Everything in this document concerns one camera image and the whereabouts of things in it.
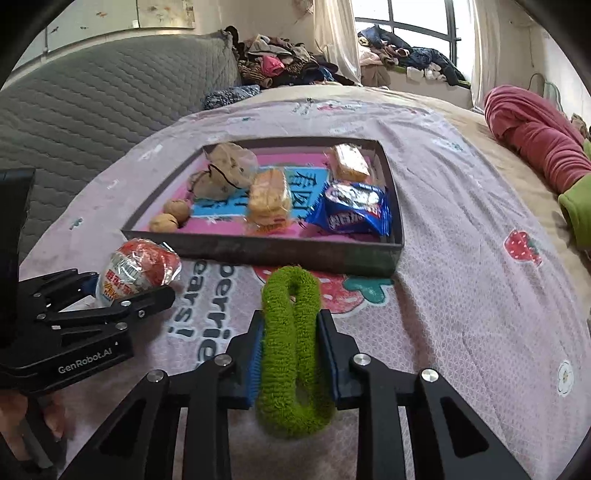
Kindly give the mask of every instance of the blue wrapper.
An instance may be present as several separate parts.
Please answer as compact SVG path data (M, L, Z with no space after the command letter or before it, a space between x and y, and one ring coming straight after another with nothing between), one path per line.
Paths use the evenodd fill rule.
M390 234L392 215L383 190L344 180L326 183L306 222L333 233Z

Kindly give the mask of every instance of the green scrunchie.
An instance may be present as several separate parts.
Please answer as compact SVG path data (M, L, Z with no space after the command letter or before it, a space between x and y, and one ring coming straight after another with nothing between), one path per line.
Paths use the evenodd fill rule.
M259 414L287 436L317 432L329 423L334 410L316 351L318 281L301 267L280 268L267 280L262 304ZM305 404L296 398L296 384L307 394Z

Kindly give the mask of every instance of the bed sheet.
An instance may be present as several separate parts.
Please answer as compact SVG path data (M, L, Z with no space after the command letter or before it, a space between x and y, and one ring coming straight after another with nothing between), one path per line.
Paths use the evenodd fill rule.
M413 93L393 92L380 88L337 87L332 85L296 86L263 90L260 95L241 104L313 98L317 100L349 99L394 105L431 108L442 114L460 133L495 166L506 181L540 221L572 277L579 299L586 311L591 309L591 262L581 254L571 229L560 211L558 196L544 179L509 148L501 145L492 135L483 115L460 108L436 98Z
M495 168L483 155L502 147L483 142L488 130L479 117L448 117L472 128L471 139L440 114L454 107L420 103L429 101L294 87L189 115L98 175L33 248L22 278L104 268L124 241L122 225L202 145L285 135L373 138L397 182L405 248L393 281L318 274L324 306L340 331L389 367L437 368L534 480L554 480L591 423L586 316L547 227L499 173L503 162ZM520 160L511 161L518 171ZM183 291L172 310L135 330L135 357L64 390L76 426L68 460L147 371L190 370L246 331L271 270L184 262ZM230 288L220 288L228 281ZM219 333L212 337L214 323ZM355 412L340 412L328 428L297 441L267 435L253 411L233 412L229 421L236 479L354 477ZM403 434L412 475L404 424Z

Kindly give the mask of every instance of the curtain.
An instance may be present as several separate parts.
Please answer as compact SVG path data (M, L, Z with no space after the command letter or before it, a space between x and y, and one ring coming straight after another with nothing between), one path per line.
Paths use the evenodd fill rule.
M339 73L361 81L357 32L351 0L314 0L314 41Z
M501 25L497 0L470 0L474 22L472 102L484 109L484 98L497 86L501 59Z

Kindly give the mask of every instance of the window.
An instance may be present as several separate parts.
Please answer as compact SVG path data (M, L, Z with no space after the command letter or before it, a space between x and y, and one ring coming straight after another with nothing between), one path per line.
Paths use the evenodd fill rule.
M353 0L357 31L373 25L412 47L436 48L457 64L453 0Z

